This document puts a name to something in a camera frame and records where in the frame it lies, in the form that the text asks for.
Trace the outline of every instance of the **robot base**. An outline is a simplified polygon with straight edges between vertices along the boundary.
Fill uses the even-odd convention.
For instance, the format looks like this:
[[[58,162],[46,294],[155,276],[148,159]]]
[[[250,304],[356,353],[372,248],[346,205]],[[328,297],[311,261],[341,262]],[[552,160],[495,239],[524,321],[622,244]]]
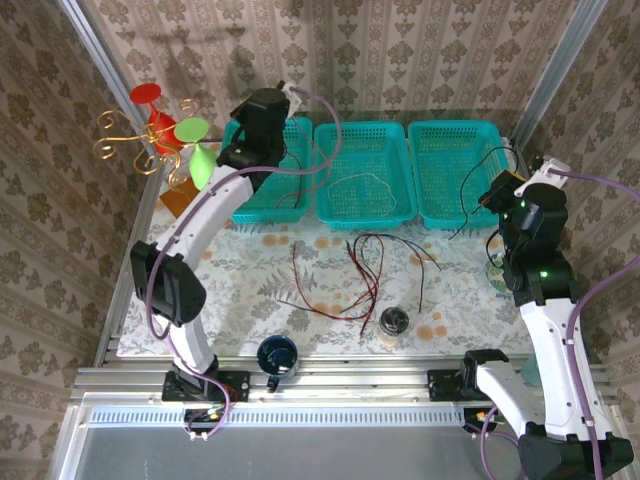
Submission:
[[[251,374],[243,371],[218,370],[217,359],[204,373],[229,387],[229,396],[233,403],[249,400]],[[175,364],[167,372],[162,386],[163,402],[212,402],[223,403],[222,392],[210,382],[195,378]]]

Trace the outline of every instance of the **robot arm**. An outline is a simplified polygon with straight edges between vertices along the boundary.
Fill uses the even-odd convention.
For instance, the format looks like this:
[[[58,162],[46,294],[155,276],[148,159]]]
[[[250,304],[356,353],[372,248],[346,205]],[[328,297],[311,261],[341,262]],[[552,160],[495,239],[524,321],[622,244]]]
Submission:
[[[550,169],[569,171],[553,158],[547,158],[529,181],[504,171],[478,200],[500,215],[503,277],[533,342],[544,406],[499,350],[467,352],[453,380],[453,396],[456,400],[488,397],[496,404],[519,438],[520,460],[528,478],[593,478],[592,428],[603,472],[609,476],[633,461],[633,450],[628,440],[612,435],[591,377],[579,319],[575,336],[568,335],[579,292],[571,266],[557,250],[568,217],[566,196],[560,190],[565,177]],[[571,366],[569,345],[573,345],[578,372]],[[576,382],[584,385],[592,421],[584,417]],[[437,382],[434,388],[453,391]]]
[[[205,187],[155,243],[137,242],[131,250],[135,292],[144,300],[150,272],[159,255],[157,246],[167,245],[173,239],[153,285],[153,313],[163,330],[171,325],[168,334],[178,354],[177,375],[203,390],[205,397],[206,382],[194,379],[188,372],[215,375],[217,358],[208,345],[200,319],[206,291],[194,272],[227,219],[252,197],[269,173],[238,176],[213,194],[211,188],[241,169],[278,166],[286,152],[283,131],[285,120],[292,113],[290,99],[294,98],[297,96],[285,93],[282,88],[263,88],[237,107],[232,117],[240,128],[221,152],[218,166]]]

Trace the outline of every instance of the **metal bar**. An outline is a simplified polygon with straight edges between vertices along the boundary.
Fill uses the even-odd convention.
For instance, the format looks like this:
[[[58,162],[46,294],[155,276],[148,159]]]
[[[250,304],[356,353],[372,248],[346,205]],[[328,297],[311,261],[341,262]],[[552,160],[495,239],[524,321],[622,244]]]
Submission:
[[[619,405],[611,405],[605,409],[607,418],[613,427],[613,434],[620,438],[629,438],[629,432],[627,431],[627,424],[622,416]],[[638,456],[631,465],[623,469],[621,472],[613,477],[615,480],[639,480],[640,479],[640,462],[638,462]]]
[[[122,111],[138,124],[145,125],[147,119],[142,114],[142,111],[129,101],[130,87],[109,52],[109,48],[100,37],[99,30],[91,19],[91,15],[87,12],[85,5],[81,0],[61,0],[60,5],[67,13],[69,20],[78,32],[82,43],[87,48],[96,67],[100,70],[100,73],[104,77]],[[148,146],[147,150],[150,154],[154,153],[153,147],[151,146]],[[153,207],[158,199],[158,192],[162,186],[163,178],[164,169],[161,169],[147,179],[140,206],[138,207],[138,213],[131,230],[131,237],[127,245],[127,255],[125,255],[125,259],[120,267],[114,295],[111,298],[105,326],[102,331],[100,343],[98,344],[98,350],[94,360],[94,366],[96,367],[104,362],[107,343],[111,338],[111,334],[117,330],[129,307],[129,298],[131,292],[133,292],[133,278],[131,276],[128,252],[136,241],[146,236],[149,230],[154,211]]]
[[[174,407],[96,407],[90,428],[167,427],[184,425],[184,408]],[[349,406],[261,408],[234,406],[225,421],[233,427],[461,427],[465,423],[463,407],[429,405],[410,407]]]
[[[518,147],[527,145],[606,4],[604,0],[583,0],[578,4],[513,130],[511,137]]]
[[[223,357],[221,369],[252,372],[249,404],[291,405],[309,404],[430,404],[426,387],[429,369],[457,369],[460,356],[377,358],[374,355],[342,357],[303,357],[296,377],[283,380],[278,393],[270,395],[264,388],[267,376],[262,373],[253,357]],[[512,363],[519,369],[526,356],[514,357]],[[169,359],[147,362],[118,362],[103,368],[80,369],[72,404],[160,405],[164,375],[170,368]],[[596,388],[605,404],[617,401],[615,391],[603,365],[593,365],[592,375]],[[541,389],[532,394],[542,396]]]
[[[120,338],[115,338],[113,335],[109,339],[109,343],[107,344],[107,348],[109,350],[118,350],[118,343],[120,342]]]
[[[69,406],[51,457],[47,479],[75,478],[87,436],[90,408]]]

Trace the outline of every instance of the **wire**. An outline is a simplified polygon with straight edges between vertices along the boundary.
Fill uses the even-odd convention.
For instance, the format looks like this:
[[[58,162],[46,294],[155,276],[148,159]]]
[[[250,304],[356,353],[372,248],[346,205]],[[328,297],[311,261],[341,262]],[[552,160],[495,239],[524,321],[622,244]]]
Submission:
[[[166,245],[162,247],[162,249],[158,253],[158,256],[153,262],[153,265],[151,267],[151,272],[149,275],[149,280],[147,282],[147,293],[145,295],[144,303],[145,303],[145,310],[146,310],[145,315],[146,315],[147,325],[150,327],[151,335],[157,340],[166,340],[167,345],[169,346],[169,350],[171,351],[171,353],[175,358],[180,360],[180,362],[182,363],[182,367],[184,367],[185,370],[191,373],[191,375],[193,375],[194,377],[215,385],[220,389],[220,391],[224,395],[224,398],[225,398],[224,413],[222,415],[222,418],[218,422],[218,424],[212,430],[211,434],[214,434],[215,432],[218,431],[218,429],[225,422],[229,414],[229,408],[230,408],[229,393],[218,380],[208,375],[203,375],[195,371],[190,365],[188,365],[188,363],[182,358],[182,356],[180,355],[180,352],[178,352],[175,345],[173,344],[173,341],[171,340],[171,336],[168,334],[170,325],[169,327],[167,327],[167,331],[163,332],[161,335],[158,335],[158,333],[155,331],[155,329],[153,328],[153,307],[152,307],[153,288],[155,285],[156,277],[158,275],[158,270],[160,268],[162,260],[166,256],[169,249],[179,241],[180,235],[182,234],[184,229],[187,227],[191,219],[198,213],[200,208],[202,208],[202,206],[209,200],[210,197],[215,196],[217,191],[220,190],[224,185],[229,183],[231,180],[243,175],[247,175],[249,173],[256,173],[256,172],[271,172],[271,173],[278,172],[278,173],[286,173],[291,175],[301,175],[301,174],[309,175],[309,174],[319,172],[320,170],[331,166],[331,162],[333,162],[333,160],[338,156],[338,152],[342,147],[342,123],[340,122],[340,117],[338,115],[338,112],[324,97],[320,95],[308,92],[307,90],[304,90],[299,87],[293,87],[292,90],[298,93],[301,93],[303,95],[306,95],[310,98],[313,98],[314,100],[322,103],[327,108],[327,110],[329,110],[329,113],[331,113],[331,116],[333,117],[334,122],[336,124],[336,130],[337,130],[337,140],[331,156],[329,158],[325,157],[325,162],[323,164],[318,165],[317,167],[306,169],[306,170],[294,170],[294,169],[286,169],[286,168],[279,168],[279,167],[250,167],[242,170],[236,170],[235,172],[232,172],[231,174],[222,178],[220,181],[214,184],[211,188],[209,188],[209,190],[207,191],[207,194],[203,195],[203,197],[194,205],[194,207],[188,211],[188,213],[185,215],[185,218],[182,220],[182,222],[180,222],[180,224],[176,227],[175,231],[173,232],[173,235],[167,241]]]
[[[296,163],[298,164],[298,169],[302,170],[302,163],[300,162],[300,159],[298,158],[297,155],[291,153],[289,150],[286,150],[286,153],[284,155],[283,158],[286,158],[287,155],[291,155],[293,157],[293,159],[296,161]],[[284,202],[287,198],[292,197],[293,195],[297,195],[296,197],[296,201],[293,204],[293,208],[294,210],[298,207],[298,203],[300,203],[300,199],[302,198],[302,175],[298,175],[298,191],[294,192],[294,193],[287,193],[286,195],[284,195],[279,201],[278,203],[276,203],[276,206],[273,207],[274,210],[277,210],[278,207],[282,204],[282,202]]]
[[[623,185],[622,183],[615,182],[613,180],[609,180],[608,178],[597,177],[595,175],[589,175],[586,173],[574,173],[574,172],[563,172],[560,170],[556,170],[554,168],[549,169],[549,173],[555,175],[561,175],[563,177],[569,178],[577,178],[580,180],[587,180],[590,182],[597,182],[603,185],[608,185],[610,187],[617,188],[622,190],[633,198],[635,198],[636,202],[640,204],[640,193],[636,192],[631,187]],[[578,401],[580,403],[580,407],[582,408],[582,414],[584,416],[585,423],[587,425],[587,431],[589,432],[589,440],[591,441],[591,449],[593,453],[593,466],[596,480],[601,480],[603,478],[602,473],[602,462],[600,459],[600,446],[598,445],[598,435],[594,425],[593,415],[591,413],[591,406],[589,405],[589,400],[587,399],[587,392],[584,387],[584,383],[582,381],[582,376],[580,375],[580,368],[578,366],[578,359],[576,357],[575,345],[573,342],[573,337],[575,335],[575,325],[578,322],[578,317],[580,313],[584,309],[585,305],[589,303],[589,301],[595,297],[597,294],[602,292],[605,288],[612,285],[620,278],[625,276],[635,267],[640,265],[640,254],[636,255],[636,257],[631,260],[625,267],[618,270],[617,272],[609,275],[604,280],[599,281],[596,285],[591,287],[589,291],[580,299],[578,304],[571,311],[571,315],[569,317],[569,321],[567,322],[567,358],[569,360],[569,368],[571,370],[571,377],[573,379],[573,384],[576,388],[576,394],[578,396]]]
[[[464,213],[464,222],[460,226],[460,228],[458,228],[458,230],[456,230],[455,233],[449,237],[449,240],[453,239],[456,235],[458,235],[460,233],[460,231],[464,227],[467,226],[467,223],[469,223],[469,214],[467,213],[467,209],[464,208],[464,199],[462,198],[462,191],[464,189],[465,183],[467,183],[467,180],[469,180],[469,177],[476,170],[476,168],[480,167],[484,162],[487,161],[487,159],[489,158],[489,155],[491,155],[496,150],[501,150],[501,149],[509,150],[510,152],[512,152],[516,156],[516,169],[515,169],[515,171],[516,172],[518,171],[518,167],[520,165],[519,159],[518,159],[518,153],[513,148],[506,147],[506,146],[502,145],[500,147],[494,147],[491,150],[489,150],[489,152],[484,156],[484,158],[482,160],[480,160],[480,162],[478,162],[471,170],[469,170],[469,173],[467,173],[467,176],[464,177],[464,180],[462,181],[462,184],[460,185],[460,206],[462,207],[462,213]],[[473,213],[477,212],[479,209],[480,209],[480,207],[476,208]]]
[[[296,124],[296,126],[298,127],[298,129],[300,130],[300,133],[302,134],[302,136],[305,138],[305,140],[307,141],[307,143],[309,143],[311,145],[311,149],[312,150],[316,150],[320,156],[322,158],[324,158],[325,163],[327,162],[327,156],[325,155],[325,153],[322,151],[322,149],[312,140],[309,138],[309,136],[307,135],[307,133],[304,131],[304,129],[302,128],[302,125],[300,125],[298,123],[298,121],[296,120],[295,117],[291,117],[291,120],[293,121],[293,123]],[[329,180],[329,177],[331,176],[331,167],[327,167],[327,175],[325,176],[324,180],[322,180],[319,183],[316,183],[315,185],[311,186],[310,188],[307,188],[305,190],[302,191],[298,191],[296,193],[288,193],[286,194],[284,197],[282,197],[280,199],[280,202],[284,201],[286,198],[292,197],[293,195],[298,195],[298,198],[302,198],[302,195],[304,195],[305,193],[312,193],[314,191],[316,191],[318,188],[322,187],[325,183],[327,183],[327,181]]]
[[[369,239],[371,238],[375,238],[376,240],[378,240],[380,242],[380,245],[382,247],[382,251],[380,254],[380,264],[378,267],[378,273],[375,273],[373,271],[373,269],[369,266],[368,262],[365,260],[364,257],[364,247],[366,246],[367,242],[369,241]],[[420,303],[419,303],[419,307],[418,307],[418,311],[421,312],[422,311],[422,299],[423,299],[423,294],[424,294],[424,281],[425,281],[425,269],[424,269],[424,263],[422,261],[422,256],[420,255],[420,251],[422,251],[425,256],[429,257],[431,259],[431,261],[433,261],[433,263],[438,267],[439,270],[442,270],[442,268],[440,267],[440,265],[438,264],[438,262],[436,262],[435,258],[433,258],[425,249],[423,249],[422,247],[420,247],[419,245],[409,241],[409,240],[405,240],[403,238],[397,237],[395,235],[391,235],[391,234],[373,234],[373,233],[363,233],[360,234],[356,237],[356,239],[353,242],[353,245],[350,245],[349,242],[346,242],[346,246],[347,246],[347,254],[349,255],[349,258],[351,258],[351,260],[354,263],[354,266],[356,267],[356,270],[358,271],[358,273],[360,274],[360,276],[362,277],[363,281],[365,282],[365,285],[367,287],[367,291],[365,291],[360,297],[358,297],[356,299],[356,301],[351,304],[350,306],[348,306],[347,308],[343,309],[340,311],[340,314],[345,313],[348,310],[351,310],[352,308],[355,308],[356,306],[360,305],[361,303],[364,303],[366,301],[371,301],[371,305],[369,305],[368,309],[357,316],[352,316],[352,317],[347,317],[347,316],[339,316],[339,315],[332,315],[326,312],[323,312],[321,310],[316,309],[315,307],[313,307],[311,305],[311,303],[307,300],[307,298],[305,297],[304,293],[302,292],[302,289],[300,288],[300,282],[298,280],[298,267],[296,265],[296,246],[294,245],[293,247],[293,255],[292,255],[292,264],[293,264],[293,273],[294,273],[294,279],[296,282],[296,288],[298,290],[298,293],[300,294],[300,297],[302,298],[303,302],[306,304],[306,308],[305,307],[301,307],[299,305],[290,303],[290,302],[286,302],[284,300],[278,300],[278,302],[280,303],[284,303],[286,305],[290,305],[294,308],[298,308],[300,310],[305,310],[308,312],[313,312],[313,313],[317,313],[319,315],[331,318],[333,320],[361,320],[364,318],[364,322],[362,325],[362,328],[360,330],[360,335],[362,335],[364,333],[364,329],[367,326],[368,321],[370,320],[371,316],[373,315],[373,311],[375,308],[375,304],[377,302],[377,298],[378,298],[378,292],[380,290],[380,278],[382,275],[382,266],[384,263],[384,243],[382,242],[382,238],[390,238],[392,240],[396,240],[396,241],[400,241],[402,242],[411,252],[412,255],[414,255],[416,258],[420,259],[420,266],[421,266],[421,280],[420,280]],[[362,241],[362,243],[360,244],[360,258],[361,261],[358,260],[358,255],[357,255],[357,251],[358,251],[358,242]]]
[[[227,389],[225,388],[225,386],[220,383],[220,381],[218,381],[217,379],[209,376],[209,375],[204,375],[200,372],[196,372],[193,368],[191,368],[191,366],[189,364],[187,364],[187,362],[184,361],[184,359],[182,358],[182,356],[180,355],[180,352],[178,352],[178,349],[176,348],[176,346],[173,344],[173,340],[171,339],[171,337],[167,337],[167,346],[169,347],[169,351],[172,353],[172,355],[176,358],[179,358],[180,361],[182,362],[182,367],[187,370],[187,372],[189,372],[191,375],[193,375],[194,377],[204,381],[204,382],[209,382],[212,385],[214,385],[215,387],[218,388],[218,390],[220,390],[220,392],[222,392],[222,396],[224,397],[224,407],[223,407],[223,411],[222,411],[222,417],[220,417],[220,420],[218,421],[218,423],[216,424],[215,427],[213,427],[209,432],[207,432],[207,435],[213,435],[214,433],[216,433],[218,430],[220,430],[220,427],[222,426],[222,424],[227,420],[227,417],[229,416],[229,411],[231,410],[231,398],[229,397],[229,392],[227,392]]]
[[[384,182],[384,181],[380,180],[377,175],[375,175],[375,174],[373,174],[371,172],[357,173],[355,175],[349,175],[347,177],[340,178],[339,180],[336,180],[335,182],[333,182],[331,185],[329,185],[327,187],[327,197],[329,198],[329,202],[331,203],[331,205],[335,206],[335,202],[333,201],[333,198],[331,198],[331,189],[333,187],[335,187],[337,184],[339,184],[341,182],[344,182],[346,180],[351,180],[353,178],[365,177],[365,176],[373,177],[376,181],[378,181],[379,183],[381,183],[385,187],[387,187],[387,190],[389,191],[389,196],[393,200],[393,205],[386,212],[380,214],[380,216],[388,215],[390,212],[393,211],[394,208],[396,208],[396,205],[398,204],[398,201],[396,200],[396,197],[393,195],[393,192],[391,191],[391,187],[389,186],[389,184],[387,182]]]
[[[491,258],[491,255],[489,254],[489,244],[491,243],[491,240],[493,240],[493,238],[494,238],[498,233],[500,233],[500,229],[499,229],[499,228],[496,228],[496,229],[494,230],[494,232],[493,232],[491,235],[489,235],[489,238],[487,239],[487,243],[485,243],[485,245],[484,245],[484,249],[485,249],[485,251],[487,252],[487,258],[488,258],[488,259],[489,259],[489,261],[491,262],[491,265],[493,265],[494,267],[496,267],[496,268],[500,269],[500,268],[502,268],[502,267],[497,266],[497,265],[493,262],[493,258]]]
[[[207,415],[209,413],[209,409],[202,409],[202,410],[195,410],[193,415],[191,415],[191,417],[189,418],[189,422],[187,423],[187,427],[185,428],[185,431],[189,434],[189,436],[191,436],[191,433],[193,432],[193,422],[195,422],[196,420],[203,420],[203,417],[205,417],[205,415]],[[213,428],[207,430],[206,434],[207,436],[209,436],[211,434],[211,430],[213,430]]]
[[[489,410],[489,413],[484,417],[482,430],[480,431],[480,457],[482,458],[482,466],[484,467],[485,473],[491,480],[496,480],[496,477],[493,476],[493,472],[489,467],[489,460],[487,459],[487,438],[489,437],[489,435],[491,435],[492,437],[495,436],[495,437],[504,438],[510,441],[511,443],[513,443],[516,447],[518,446],[518,440],[513,435],[509,435],[508,433],[503,433],[503,432],[489,433],[489,423],[491,423],[491,419],[493,418],[493,416],[496,414],[497,411],[498,411],[498,407],[496,407],[495,405],[491,407],[491,410]],[[475,427],[474,425],[469,425],[469,426],[474,430],[477,430],[477,427]],[[523,472],[520,473],[520,478],[521,479],[525,478]]]

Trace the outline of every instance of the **jar lid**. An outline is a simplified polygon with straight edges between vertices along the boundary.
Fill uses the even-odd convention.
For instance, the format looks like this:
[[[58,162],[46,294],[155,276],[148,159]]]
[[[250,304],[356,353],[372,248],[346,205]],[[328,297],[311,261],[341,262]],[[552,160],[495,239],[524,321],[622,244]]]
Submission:
[[[387,335],[396,337],[409,328],[409,316],[399,307],[387,308],[380,316],[380,328]]]

